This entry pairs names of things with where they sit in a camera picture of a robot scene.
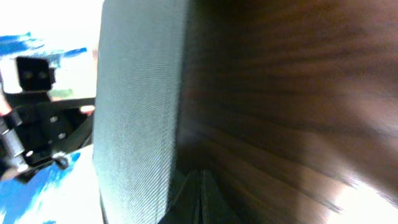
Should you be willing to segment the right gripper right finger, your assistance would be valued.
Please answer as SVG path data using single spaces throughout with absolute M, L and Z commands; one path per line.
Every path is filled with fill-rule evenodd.
M 201 171 L 201 217 L 204 224 L 240 224 L 238 216 L 224 200 L 209 170 Z

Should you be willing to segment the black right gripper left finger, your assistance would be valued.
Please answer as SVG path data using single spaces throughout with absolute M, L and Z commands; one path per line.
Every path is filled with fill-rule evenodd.
M 187 175 L 176 170 L 169 194 L 169 205 L 159 224 L 199 223 L 200 174 L 197 170 Z

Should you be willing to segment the dark green lidded box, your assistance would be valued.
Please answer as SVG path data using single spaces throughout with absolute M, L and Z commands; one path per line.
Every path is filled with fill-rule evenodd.
M 106 223 L 158 223 L 175 167 L 188 1 L 105 0 L 93 164 Z

